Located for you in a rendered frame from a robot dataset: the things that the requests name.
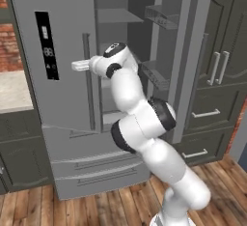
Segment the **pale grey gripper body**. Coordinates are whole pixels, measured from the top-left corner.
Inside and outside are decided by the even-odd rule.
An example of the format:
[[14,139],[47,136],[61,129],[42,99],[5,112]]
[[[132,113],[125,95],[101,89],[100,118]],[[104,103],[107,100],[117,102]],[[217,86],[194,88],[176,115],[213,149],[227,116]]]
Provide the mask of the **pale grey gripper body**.
[[88,71],[90,69],[89,60],[74,61],[71,63],[71,68],[74,71]]

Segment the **grey fridge door with display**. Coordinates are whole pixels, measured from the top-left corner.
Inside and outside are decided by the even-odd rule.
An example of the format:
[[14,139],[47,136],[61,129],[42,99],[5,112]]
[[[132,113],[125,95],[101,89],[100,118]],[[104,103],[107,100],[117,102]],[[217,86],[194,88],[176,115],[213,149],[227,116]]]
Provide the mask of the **grey fridge door with display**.
[[31,73],[41,122],[45,125],[101,131],[98,77],[92,72],[96,129],[91,130],[86,71],[71,63],[84,58],[82,34],[96,55],[94,0],[12,0]]

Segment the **grey fridge drawer front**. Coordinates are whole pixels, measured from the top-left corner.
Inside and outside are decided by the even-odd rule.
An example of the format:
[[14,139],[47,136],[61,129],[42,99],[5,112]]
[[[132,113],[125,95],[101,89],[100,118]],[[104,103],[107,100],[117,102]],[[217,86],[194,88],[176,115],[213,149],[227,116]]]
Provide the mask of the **grey fridge drawer front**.
[[133,154],[119,149],[109,132],[82,135],[80,132],[72,133],[69,129],[48,126],[43,126],[42,131],[52,170],[56,178],[99,172],[142,161],[141,159],[140,161],[128,164],[110,164],[89,170],[75,170],[74,164],[76,162],[90,162],[115,155]]
[[[77,182],[80,179],[82,180],[90,179],[111,173],[121,172],[130,168],[137,169],[137,174],[120,177],[108,181],[77,186]],[[56,179],[55,184],[56,184],[56,190],[59,199],[68,200],[68,199],[80,198],[85,196],[91,196],[102,192],[108,192],[126,186],[131,186],[133,184],[139,184],[145,182],[149,177],[150,177],[150,171],[148,170],[146,165],[142,161],[140,161],[123,167],[104,170],[92,174]]]

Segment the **dark green drawer front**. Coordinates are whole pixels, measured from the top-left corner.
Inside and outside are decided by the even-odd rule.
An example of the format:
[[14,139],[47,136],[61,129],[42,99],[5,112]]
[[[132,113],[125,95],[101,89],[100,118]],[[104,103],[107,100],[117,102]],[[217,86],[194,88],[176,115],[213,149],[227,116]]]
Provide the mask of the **dark green drawer front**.
[[41,135],[41,120],[35,110],[0,114],[0,141]]
[[[184,135],[174,147],[187,165],[195,166],[220,160],[227,149],[233,133],[233,127],[225,127],[203,133]],[[193,154],[207,149],[207,155],[184,158],[181,153]]]
[[[183,133],[192,134],[221,127],[232,127],[246,95],[247,82],[198,90]],[[192,112],[206,113],[215,108],[221,113],[197,119],[191,115]]]

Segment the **grey fridge door with shelves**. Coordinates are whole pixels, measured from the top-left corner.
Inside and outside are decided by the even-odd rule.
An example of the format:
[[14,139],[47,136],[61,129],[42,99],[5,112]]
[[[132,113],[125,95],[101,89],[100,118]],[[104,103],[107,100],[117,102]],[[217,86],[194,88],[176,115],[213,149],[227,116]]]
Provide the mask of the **grey fridge door with shelves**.
[[181,141],[206,28],[210,0],[155,0],[146,7],[152,22],[151,57],[142,70],[148,95],[168,101],[177,113],[177,126],[163,138]]

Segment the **dark green cupboard door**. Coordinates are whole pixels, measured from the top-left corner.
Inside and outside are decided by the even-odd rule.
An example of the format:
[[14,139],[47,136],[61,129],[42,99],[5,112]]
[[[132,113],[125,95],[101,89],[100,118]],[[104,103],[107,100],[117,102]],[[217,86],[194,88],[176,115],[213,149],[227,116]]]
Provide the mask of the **dark green cupboard door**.
[[0,165],[10,192],[53,183],[48,153],[40,136],[0,142]]
[[247,0],[234,0],[223,51],[230,53],[223,83],[247,82]]
[[206,29],[203,38],[199,63],[196,71],[197,88],[212,87],[206,82],[210,79],[214,66],[214,52],[220,53],[220,41],[226,25],[227,0],[211,0],[208,10]]

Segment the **grey fridge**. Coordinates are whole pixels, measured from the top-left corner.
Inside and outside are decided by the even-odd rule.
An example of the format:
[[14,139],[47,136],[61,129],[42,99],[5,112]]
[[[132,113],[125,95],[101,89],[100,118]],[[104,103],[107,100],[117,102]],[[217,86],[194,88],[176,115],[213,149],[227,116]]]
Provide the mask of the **grey fridge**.
[[173,108],[149,92],[153,26],[172,30],[179,3],[155,0],[11,0],[58,196],[78,198],[156,176],[193,204],[205,183],[164,140]]

